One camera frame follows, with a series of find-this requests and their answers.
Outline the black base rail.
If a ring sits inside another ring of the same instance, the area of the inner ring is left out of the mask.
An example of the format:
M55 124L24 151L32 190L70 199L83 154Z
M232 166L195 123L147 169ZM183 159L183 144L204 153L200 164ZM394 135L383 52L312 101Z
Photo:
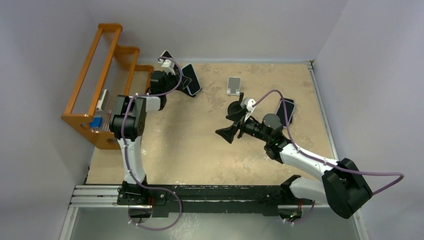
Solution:
M261 214L266 217L289 216L281 206L294 211L312 201L298 199L289 192L288 183L280 185L169 185L141 187L123 182L117 189L117 204L135 208L146 206L153 218L170 213Z

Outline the orange wooden rack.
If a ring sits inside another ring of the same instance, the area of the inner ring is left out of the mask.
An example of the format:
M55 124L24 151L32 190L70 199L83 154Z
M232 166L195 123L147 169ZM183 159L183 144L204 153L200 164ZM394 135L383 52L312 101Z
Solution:
M100 23L89 48L71 96L61 118L76 132L102 150L117 150L109 121L118 95L129 95L136 72L150 75L152 65L137 63L140 49L118 43L123 27L119 23ZM96 111L104 89L108 90L105 109ZM102 118L98 129L89 127L94 117Z

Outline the black round base stand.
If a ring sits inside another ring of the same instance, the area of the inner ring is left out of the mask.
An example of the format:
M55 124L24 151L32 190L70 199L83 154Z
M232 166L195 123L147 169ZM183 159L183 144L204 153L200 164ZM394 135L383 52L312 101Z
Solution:
M244 100L244 93L241 92L239 95L239 99L237 101L233 101L229 104L227 108L227 115L233 116L233 115L244 115L246 113L246 109L241 106L242 101Z

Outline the silver phone stand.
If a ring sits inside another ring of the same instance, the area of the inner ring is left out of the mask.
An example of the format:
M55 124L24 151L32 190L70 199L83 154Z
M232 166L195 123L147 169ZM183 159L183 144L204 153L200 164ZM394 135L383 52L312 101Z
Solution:
M241 78L230 76L227 80L226 94L231 96L239 96L241 93Z

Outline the white item in rack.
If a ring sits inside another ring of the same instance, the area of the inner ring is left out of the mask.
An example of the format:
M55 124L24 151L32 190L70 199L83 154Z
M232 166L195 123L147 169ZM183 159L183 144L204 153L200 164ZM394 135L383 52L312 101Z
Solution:
M107 100L109 96L109 91L104 89L99 100L97 101L95 110L98 112L102 112L106 108Z

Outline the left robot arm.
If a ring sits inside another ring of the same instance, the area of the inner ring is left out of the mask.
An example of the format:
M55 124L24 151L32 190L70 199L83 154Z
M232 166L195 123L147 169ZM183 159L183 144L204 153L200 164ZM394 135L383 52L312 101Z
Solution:
M124 162L122 189L130 189L129 197L138 205L149 199L148 187L144 183L146 172L141 160L141 142L148 112L164 109L172 90L195 97L201 90L197 75L155 70L150 74L146 96L118 95L109 120L109 130L120 146Z

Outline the aluminium frame rail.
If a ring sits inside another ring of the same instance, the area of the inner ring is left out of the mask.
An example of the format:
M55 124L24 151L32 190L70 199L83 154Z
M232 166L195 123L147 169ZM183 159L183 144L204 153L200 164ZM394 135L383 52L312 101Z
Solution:
M367 240L362 213L351 218L317 205L300 224L260 214L184 213L146 222L151 230L129 224L128 208L117 204L115 185L77 185L60 234L62 240Z

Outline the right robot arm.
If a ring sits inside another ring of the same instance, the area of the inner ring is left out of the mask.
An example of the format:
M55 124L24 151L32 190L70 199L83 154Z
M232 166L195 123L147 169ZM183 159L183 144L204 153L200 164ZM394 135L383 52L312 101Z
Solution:
M247 134L265 142L264 151L270 159L314 177L293 176L280 191L284 202L292 204L298 199L308 199L325 203L338 216L348 219L373 197L370 186L352 160L337 161L295 146L284 136L278 115L268 113L258 121L244 107L226 118L232 125L215 131L226 142L231 144L234 138Z

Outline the white smartphone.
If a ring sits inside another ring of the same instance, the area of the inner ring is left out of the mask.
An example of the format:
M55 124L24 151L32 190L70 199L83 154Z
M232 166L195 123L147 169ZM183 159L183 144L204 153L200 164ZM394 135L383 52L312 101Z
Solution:
M169 53L169 51L165 50L164 52L161 53L161 55L158 58L158 62L159 63L163 63L166 60L172 59L172 55Z

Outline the blue block in rack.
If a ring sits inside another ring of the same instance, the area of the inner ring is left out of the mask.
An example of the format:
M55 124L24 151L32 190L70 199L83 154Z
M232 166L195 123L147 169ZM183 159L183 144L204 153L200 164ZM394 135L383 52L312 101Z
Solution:
M101 117L94 117L93 120L89 123L91 129L98 129L102 126L103 119Z

